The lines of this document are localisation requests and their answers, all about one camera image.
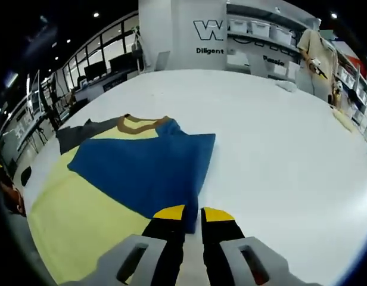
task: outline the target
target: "mannequin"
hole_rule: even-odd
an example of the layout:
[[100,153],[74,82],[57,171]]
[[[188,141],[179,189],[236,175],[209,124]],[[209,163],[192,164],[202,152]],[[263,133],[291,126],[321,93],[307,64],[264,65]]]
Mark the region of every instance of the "mannequin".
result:
[[[319,20],[313,30],[305,30],[297,45],[305,63],[298,73],[297,84],[299,89],[332,104],[335,102],[333,74],[337,68],[337,51],[321,37],[320,23]],[[321,70],[325,76],[318,75],[317,69]]]

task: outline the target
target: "logo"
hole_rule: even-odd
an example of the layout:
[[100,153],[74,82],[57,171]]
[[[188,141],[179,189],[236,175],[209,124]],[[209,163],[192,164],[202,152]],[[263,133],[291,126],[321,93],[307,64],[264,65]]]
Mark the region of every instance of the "logo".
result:
[[197,54],[223,54],[223,49],[208,49],[208,48],[197,48]]
[[284,66],[284,63],[281,60],[275,60],[273,58],[269,58],[266,55],[263,56],[263,59],[268,63],[278,64],[279,66]]
[[202,41],[209,41],[214,39],[216,41],[223,41],[222,25],[223,20],[207,20],[207,22],[198,20],[193,21],[194,27],[197,30],[198,36]]

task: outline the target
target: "beige garment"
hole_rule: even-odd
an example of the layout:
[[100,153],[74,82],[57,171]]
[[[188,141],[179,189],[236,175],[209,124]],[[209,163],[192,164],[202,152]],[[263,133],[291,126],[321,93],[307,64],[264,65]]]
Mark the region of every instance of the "beige garment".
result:
[[305,30],[297,47],[307,51],[311,59],[317,58],[321,62],[319,67],[331,85],[337,67],[337,53],[328,48],[328,44],[321,38],[320,33],[311,29]]

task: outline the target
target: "window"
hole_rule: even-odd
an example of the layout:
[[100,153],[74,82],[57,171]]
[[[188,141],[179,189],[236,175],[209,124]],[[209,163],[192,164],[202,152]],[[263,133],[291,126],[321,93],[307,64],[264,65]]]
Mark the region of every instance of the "window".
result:
[[69,90],[71,90],[71,89],[74,88],[74,86],[72,84],[72,80],[71,80],[71,76],[70,76],[70,71],[69,71],[69,66],[66,65],[63,70],[64,70],[64,75],[66,76],[66,82],[67,82],[66,84],[69,87]]
[[124,54],[123,40],[117,40],[104,48],[104,58],[107,70],[110,69],[110,60]]
[[125,37],[125,49],[126,52],[132,52],[132,44],[135,41],[135,34],[131,34]]
[[122,25],[117,24],[116,26],[110,28],[102,34],[102,43],[106,44],[110,40],[122,34]]
[[89,43],[87,46],[87,50],[90,65],[102,61],[100,37],[97,37],[91,43]]
[[79,87],[79,83],[77,82],[77,78],[79,77],[79,72],[77,71],[75,58],[73,58],[69,62],[69,65],[70,65],[70,70],[71,70],[72,82],[74,83],[74,86]]
[[77,67],[80,71],[80,75],[85,76],[86,73],[84,71],[84,68],[88,66],[85,48],[83,48],[80,52],[78,52],[76,57],[77,57]]
[[124,21],[124,32],[132,30],[136,26],[139,26],[138,15]]

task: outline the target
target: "brown collar trim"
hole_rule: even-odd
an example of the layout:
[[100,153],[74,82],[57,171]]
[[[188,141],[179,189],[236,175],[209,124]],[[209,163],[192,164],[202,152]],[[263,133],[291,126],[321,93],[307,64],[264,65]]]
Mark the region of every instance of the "brown collar trim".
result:
[[[124,124],[125,118],[127,118],[128,120],[132,122],[151,121],[154,123],[133,129],[133,128],[129,128],[128,126]],[[146,130],[155,129],[161,126],[162,124],[168,122],[169,120],[170,118],[168,116],[164,116],[161,119],[140,119],[137,117],[133,117],[130,114],[126,114],[124,116],[119,117],[119,121],[117,122],[117,129],[120,132],[127,133],[127,134],[140,134],[141,132],[144,132]]]

